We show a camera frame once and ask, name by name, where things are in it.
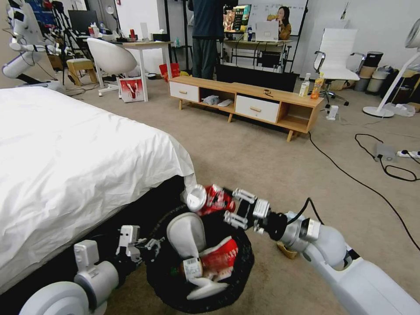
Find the chair armrest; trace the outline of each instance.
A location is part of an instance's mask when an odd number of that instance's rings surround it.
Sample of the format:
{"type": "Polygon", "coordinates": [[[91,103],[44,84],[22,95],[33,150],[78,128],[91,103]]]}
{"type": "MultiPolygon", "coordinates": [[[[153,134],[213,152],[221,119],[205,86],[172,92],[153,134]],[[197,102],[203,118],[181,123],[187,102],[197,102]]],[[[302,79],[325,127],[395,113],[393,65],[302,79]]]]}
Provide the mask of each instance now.
{"type": "Polygon", "coordinates": [[[325,60],[325,56],[326,55],[325,55],[325,52],[322,52],[322,51],[319,51],[319,50],[317,50],[315,52],[315,54],[317,56],[315,57],[315,61],[314,61],[314,69],[316,70],[317,73],[319,73],[319,69],[322,67],[322,64],[324,63],[324,60],[325,60]],[[319,55],[321,55],[321,60],[319,61],[318,66],[316,66],[316,64],[317,64],[317,58],[318,58],[319,55]]]}
{"type": "Polygon", "coordinates": [[[356,71],[356,73],[359,74],[360,73],[360,70],[362,69],[364,60],[366,59],[366,55],[365,54],[362,54],[361,52],[354,52],[350,56],[354,56],[354,55],[362,56],[362,59],[361,59],[360,64],[359,64],[359,67],[358,67],[358,69],[356,71]]]}

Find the drawer handle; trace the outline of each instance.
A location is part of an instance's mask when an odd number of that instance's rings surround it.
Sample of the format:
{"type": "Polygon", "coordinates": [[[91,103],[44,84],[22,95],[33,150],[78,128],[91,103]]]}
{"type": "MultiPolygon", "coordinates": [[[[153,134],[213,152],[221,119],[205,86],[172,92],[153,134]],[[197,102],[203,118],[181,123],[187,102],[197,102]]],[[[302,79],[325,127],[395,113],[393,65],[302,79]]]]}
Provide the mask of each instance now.
{"type": "Polygon", "coordinates": [[[250,110],[255,110],[256,112],[261,112],[261,109],[256,108],[256,107],[252,107],[252,106],[250,106],[250,107],[249,107],[249,109],[250,109],[250,110]]]}

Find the wooden tv stand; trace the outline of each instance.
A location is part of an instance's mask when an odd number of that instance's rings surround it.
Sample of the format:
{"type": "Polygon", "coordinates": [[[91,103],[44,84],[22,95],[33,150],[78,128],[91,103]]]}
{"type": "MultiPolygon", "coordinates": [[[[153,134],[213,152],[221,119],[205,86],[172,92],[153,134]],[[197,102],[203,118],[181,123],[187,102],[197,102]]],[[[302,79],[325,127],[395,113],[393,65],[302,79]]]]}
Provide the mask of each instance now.
{"type": "Polygon", "coordinates": [[[175,77],[169,80],[170,95],[182,101],[189,101],[229,113],[228,123],[233,115],[255,119],[264,123],[289,129],[287,141],[293,134],[308,133],[313,127],[323,98],[316,100],[296,93],[257,87],[241,83],[225,83],[194,77],[175,77]],[[218,95],[220,101],[232,99],[227,107],[209,105],[201,100],[209,95],[218,95]]]}

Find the white swivel chair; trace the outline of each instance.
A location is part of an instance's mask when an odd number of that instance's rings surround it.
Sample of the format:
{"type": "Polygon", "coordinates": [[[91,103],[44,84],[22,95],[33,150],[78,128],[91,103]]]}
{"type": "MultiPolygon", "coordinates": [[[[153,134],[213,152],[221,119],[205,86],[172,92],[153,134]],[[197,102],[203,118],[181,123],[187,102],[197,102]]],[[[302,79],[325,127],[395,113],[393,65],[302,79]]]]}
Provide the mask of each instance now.
{"type": "Polygon", "coordinates": [[[317,73],[324,73],[326,89],[321,91],[320,94],[326,97],[327,105],[329,105],[330,97],[343,100],[345,106],[349,104],[348,100],[329,90],[332,81],[359,81],[359,76],[346,67],[349,56],[361,55],[362,61],[357,70],[359,72],[366,58],[365,55],[359,52],[352,53],[356,34],[357,30],[355,29],[326,28],[322,36],[321,47],[315,52],[317,57],[314,62],[314,68],[317,73]]]}
{"type": "Polygon", "coordinates": [[[134,70],[137,66],[137,61],[134,56],[123,47],[103,41],[97,38],[88,38],[87,45],[95,61],[96,72],[100,88],[98,90],[99,96],[102,93],[119,90],[119,85],[108,84],[104,86],[102,80],[101,69],[108,74],[125,74],[134,70]]]}

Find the computer monitor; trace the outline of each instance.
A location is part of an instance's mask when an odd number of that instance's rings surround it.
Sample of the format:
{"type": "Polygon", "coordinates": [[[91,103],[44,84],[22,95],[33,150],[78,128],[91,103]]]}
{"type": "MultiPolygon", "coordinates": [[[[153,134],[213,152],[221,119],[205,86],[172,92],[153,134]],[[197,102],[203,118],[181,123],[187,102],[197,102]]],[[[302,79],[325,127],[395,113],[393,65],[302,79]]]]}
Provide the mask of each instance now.
{"type": "Polygon", "coordinates": [[[74,31],[89,34],[89,26],[92,23],[96,23],[96,26],[99,27],[96,11],[69,10],[69,17],[74,31]]]}

